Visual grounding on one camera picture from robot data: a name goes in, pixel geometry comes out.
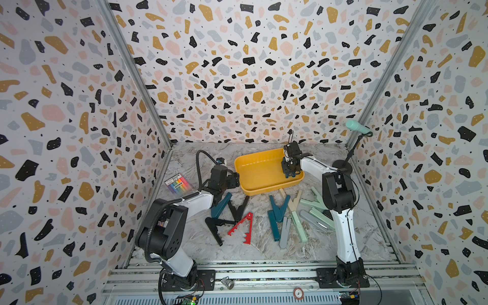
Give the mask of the teal pliers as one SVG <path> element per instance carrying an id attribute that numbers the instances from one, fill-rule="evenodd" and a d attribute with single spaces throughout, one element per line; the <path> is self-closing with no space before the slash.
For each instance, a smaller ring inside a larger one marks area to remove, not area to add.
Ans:
<path id="1" fill-rule="evenodd" d="M 275 202 L 274 196 L 272 196 L 272 195 L 269 196 L 269 200 L 271 202 L 273 213 L 274 213 L 275 219 L 278 223 L 283 222 L 283 219 L 285 217 L 285 213 L 286 213 L 288 204 L 290 202 L 290 199 L 291 199 L 291 197 L 289 195 L 286 195 L 283 205 L 281 207 L 279 207 Z"/>
<path id="2" fill-rule="evenodd" d="M 268 219 L 271 226 L 274 241 L 280 241 L 280 232 L 278 229 L 278 222 L 275 218 L 275 213 L 272 210 L 268 211 Z"/>
<path id="3" fill-rule="evenodd" d="M 227 193 L 225 197 L 214 207 L 211 208 L 210 213 L 213 219 L 218 219 L 225 207 L 228 205 L 232 197 L 231 193 Z"/>

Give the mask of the mint green pruning pliers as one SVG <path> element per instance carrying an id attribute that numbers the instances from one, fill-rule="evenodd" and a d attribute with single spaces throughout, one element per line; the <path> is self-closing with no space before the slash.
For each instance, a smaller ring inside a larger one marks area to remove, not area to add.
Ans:
<path id="1" fill-rule="evenodd" d="M 296 228 L 297 234 L 301 240 L 302 243 L 308 242 L 308 236 L 306 234 L 306 231 L 304 230 L 302 223 L 300 221 L 300 218 L 297 214 L 296 211 L 291 212 L 291 217 L 292 217 L 292 222 Z"/>

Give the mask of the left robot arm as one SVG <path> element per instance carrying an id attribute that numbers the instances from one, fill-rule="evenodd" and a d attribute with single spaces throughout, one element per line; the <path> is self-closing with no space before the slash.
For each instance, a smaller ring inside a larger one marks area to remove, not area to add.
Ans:
<path id="1" fill-rule="evenodd" d="M 240 186 L 240 176 L 225 165 L 216 165 L 208 183 L 199 190 L 174 200 L 155 200 L 136 234 L 135 245 L 144 251 L 148 263 L 158 263 L 165 271 L 185 278 L 196 263 L 181 244 L 187 219 L 217 206 L 224 192 Z"/>

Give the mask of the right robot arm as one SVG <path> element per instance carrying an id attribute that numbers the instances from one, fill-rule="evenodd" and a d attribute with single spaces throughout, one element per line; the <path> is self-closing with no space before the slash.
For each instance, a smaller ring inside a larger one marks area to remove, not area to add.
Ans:
<path id="1" fill-rule="evenodd" d="M 358 195 L 357 185 L 351 178 L 349 159 L 352 154 L 327 165 L 312 154 L 302 152 L 296 141 L 286 144 L 283 152 L 282 170 L 286 178 L 305 172 L 322 183 L 322 201 L 332 215 L 338 241 L 338 264 L 361 264 L 353 226 L 353 209 Z"/>

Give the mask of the yellow plastic storage box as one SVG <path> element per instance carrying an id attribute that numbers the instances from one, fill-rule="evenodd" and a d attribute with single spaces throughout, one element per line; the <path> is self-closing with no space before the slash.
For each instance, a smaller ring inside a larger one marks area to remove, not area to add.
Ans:
<path id="1" fill-rule="evenodd" d="M 240 176 L 240 187 L 247 196 L 278 191 L 298 185 L 304 172 L 286 178 L 282 169 L 282 148 L 255 152 L 237 157 L 235 169 Z"/>

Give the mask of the black open pliers upper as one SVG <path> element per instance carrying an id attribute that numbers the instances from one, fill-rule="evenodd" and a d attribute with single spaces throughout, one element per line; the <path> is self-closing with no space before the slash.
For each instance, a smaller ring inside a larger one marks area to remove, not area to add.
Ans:
<path id="1" fill-rule="evenodd" d="M 246 196 L 243 203 L 239 207 L 235 207 L 231 201 L 228 202 L 228 207 L 230 208 L 231 214 L 235 222 L 239 222 L 244 217 L 244 212 L 249 202 L 250 197 Z"/>

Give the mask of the black open pliers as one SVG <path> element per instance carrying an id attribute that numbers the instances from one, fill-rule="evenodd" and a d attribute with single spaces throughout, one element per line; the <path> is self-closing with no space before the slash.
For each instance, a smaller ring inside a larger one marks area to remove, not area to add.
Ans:
<path id="1" fill-rule="evenodd" d="M 205 223 L 212 233 L 213 237 L 215 238 L 217 244 L 221 247 L 223 245 L 223 241 L 218 233 L 218 227 L 220 226 L 234 226 L 236 224 L 235 221 L 225 220 L 225 219 L 215 219 L 212 217 L 207 217 L 205 219 Z"/>
<path id="2" fill-rule="evenodd" d="M 244 212 L 249 202 L 250 197 L 246 196 L 243 203 L 239 207 L 235 207 L 231 201 L 228 202 L 228 207 L 230 208 L 231 214 L 235 222 L 239 222 L 244 217 Z"/>

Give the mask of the cream open pruning pliers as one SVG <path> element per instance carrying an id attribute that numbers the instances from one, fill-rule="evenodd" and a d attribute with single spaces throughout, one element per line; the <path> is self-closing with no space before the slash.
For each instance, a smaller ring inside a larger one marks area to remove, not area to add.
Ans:
<path id="1" fill-rule="evenodd" d="M 287 194 L 285 193 L 285 191 L 283 189 L 279 189 L 279 194 L 280 196 L 282 197 L 282 199 L 286 199 L 287 197 Z M 302 197 L 302 190 L 298 190 L 297 194 L 295 197 L 290 197 L 289 201 L 288 201 L 288 209 L 290 210 L 290 212 L 295 212 L 297 210 L 297 206 L 301 200 L 301 197 Z"/>

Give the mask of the black open pliers lower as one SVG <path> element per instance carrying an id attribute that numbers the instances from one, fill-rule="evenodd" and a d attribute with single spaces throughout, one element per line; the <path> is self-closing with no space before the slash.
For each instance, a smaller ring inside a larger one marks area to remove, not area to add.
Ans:
<path id="1" fill-rule="evenodd" d="M 225 220 L 225 219 L 215 219 L 212 217 L 207 217 L 205 219 L 205 223 L 212 233 L 213 237 L 215 238 L 217 244 L 221 247 L 223 245 L 223 241 L 218 233 L 218 227 L 220 226 L 234 226 L 236 224 L 235 221 Z"/>

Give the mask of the red open pruning pliers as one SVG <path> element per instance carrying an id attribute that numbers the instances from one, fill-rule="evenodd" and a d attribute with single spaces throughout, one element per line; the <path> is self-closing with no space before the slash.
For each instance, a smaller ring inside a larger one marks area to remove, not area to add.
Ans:
<path id="1" fill-rule="evenodd" d="M 233 236 L 235 232 L 241 230 L 244 233 L 245 245 L 250 245 L 252 241 L 254 214 L 249 212 L 243 219 L 237 222 L 227 233 L 228 236 Z"/>

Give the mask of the coloured marker pack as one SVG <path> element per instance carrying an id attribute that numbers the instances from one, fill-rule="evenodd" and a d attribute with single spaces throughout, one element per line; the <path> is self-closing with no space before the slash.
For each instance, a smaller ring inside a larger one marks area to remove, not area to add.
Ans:
<path id="1" fill-rule="evenodd" d="M 183 195 L 192 190 L 191 185 L 181 175 L 176 174 L 165 181 L 166 187 L 176 195 Z"/>

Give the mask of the black microphone stand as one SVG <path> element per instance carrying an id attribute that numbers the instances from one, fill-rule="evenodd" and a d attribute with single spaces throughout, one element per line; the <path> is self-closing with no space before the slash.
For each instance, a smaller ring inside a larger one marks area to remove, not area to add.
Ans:
<path id="1" fill-rule="evenodd" d="M 345 160 L 336 160 L 336 161 L 333 162 L 332 166 L 334 168 L 338 169 L 340 172 L 350 175 L 353 172 L 353 167 L 349 163 L 349 161 L 351 160 L 352 156 L 354 155 L 355 150 L 356 150 L 359 142 L 364 137 L 372 137 L 372 136 L 373 136 L 373 132 L 369 132 L 369 133 L 366 133 L 366 134 L 360 134 L 358 136 L 358 138 L 357 138 L 354 146 L 349 150 L 346 159 Z"/>

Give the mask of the mint green microphone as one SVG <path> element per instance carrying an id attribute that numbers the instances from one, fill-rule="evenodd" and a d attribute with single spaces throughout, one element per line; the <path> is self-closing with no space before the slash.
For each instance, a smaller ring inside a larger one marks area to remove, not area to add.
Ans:
<path id="1" fill-rule="evenodd" d="M 352 132 L 358 132 L 358 133 L 361 133 L 362 135 L 365 135 L 367 137 L 371 137 L 372 136 L 372 131 L 370 128 L 360 124 L 358 121 L 355 121 L 355 120 L 348 120 L 346 122 L 346 127 L 352 131 Z"/>

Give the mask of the silver round knob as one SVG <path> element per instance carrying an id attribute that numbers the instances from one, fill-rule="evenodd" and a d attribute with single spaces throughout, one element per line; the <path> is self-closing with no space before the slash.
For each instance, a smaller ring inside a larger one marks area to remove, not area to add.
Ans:
<path id="1" fill-rule="evenodd" d="M 235 286 L 235 282 L 230 277 L 224 277 L 221 279 L 221 283 L 225 286 L 228 290 L 232 290 Z"/>

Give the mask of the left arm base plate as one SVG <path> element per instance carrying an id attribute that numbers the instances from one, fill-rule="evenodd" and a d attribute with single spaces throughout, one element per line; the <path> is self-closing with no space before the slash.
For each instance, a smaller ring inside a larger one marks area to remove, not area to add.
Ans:
<path id="1" fill-rule="evenodd" d="M 216 282 L 216 271 L 192 269 L 188 276 L 179 277 L 170 274 L 167 270 L 160 272 L 158 290 L 160 292 L 191 292 L 213 291 Z"/>

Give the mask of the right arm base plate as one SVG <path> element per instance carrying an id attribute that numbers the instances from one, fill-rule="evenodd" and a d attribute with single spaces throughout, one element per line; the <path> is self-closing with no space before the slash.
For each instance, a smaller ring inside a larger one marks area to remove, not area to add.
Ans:
<path id="1" fill-rule="evenodd" d="M 340 265 L 336 268 L 316 269 L 316 281 L 320 288 L 369 288 L 364 267 L 357 264 Z"/>

